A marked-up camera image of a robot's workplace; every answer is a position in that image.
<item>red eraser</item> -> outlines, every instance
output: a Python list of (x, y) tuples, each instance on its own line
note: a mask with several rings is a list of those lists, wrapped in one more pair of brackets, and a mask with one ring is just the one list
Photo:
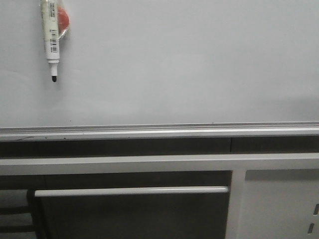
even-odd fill
[(70, 21), (68, 13), (60, 6), (58, 6), (59, 32), (63, 32), (69, 27)]

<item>ventilation slot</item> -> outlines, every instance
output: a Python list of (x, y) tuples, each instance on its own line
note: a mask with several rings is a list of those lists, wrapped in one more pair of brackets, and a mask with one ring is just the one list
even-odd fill
[(309, 229), (308, 229), (308, 234), (312, 234), (312, 233), (313, 233), (314, 226), (315, 226), (314, 223), (311, 223), (311, 224), (310, 224)]
[(315, 207), (314, 215), (318, 215), (318, 213), (319, 213), (319, 204), (317, 204)]

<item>drawer handle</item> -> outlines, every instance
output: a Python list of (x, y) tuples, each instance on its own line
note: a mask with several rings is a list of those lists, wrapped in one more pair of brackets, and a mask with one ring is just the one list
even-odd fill
[(111, 196), (136, 194), (194, 194), (194, 193), (228, 193), (225, 186), (204, 187), (152, 187), (152, 188), (106, 188), (106, 189), (63, 189), (37, 190), (35, 197), (75, 197), (75, 196)]

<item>dry erase marker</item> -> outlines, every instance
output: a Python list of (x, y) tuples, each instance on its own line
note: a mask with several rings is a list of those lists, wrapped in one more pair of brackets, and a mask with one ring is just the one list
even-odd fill
[(41, 0), (41, 11), (46, 59), (51, 69), (52, 80), (56, 82), (60, 61), (57, 0)]

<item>barcode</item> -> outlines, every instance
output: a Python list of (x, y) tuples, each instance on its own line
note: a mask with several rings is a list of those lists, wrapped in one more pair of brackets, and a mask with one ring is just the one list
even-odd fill
[(49, 11), (50, 11), (50, 17), (55, 18), (55, 3), (50, 2)]
[(51, 32), (51, 39), (50, 39), (50, 43), (51, 43), (51, 52), (52, 53), (56, 53), (59, 51), (58, 48), (58, 32), (57, 30), (50, 30)]

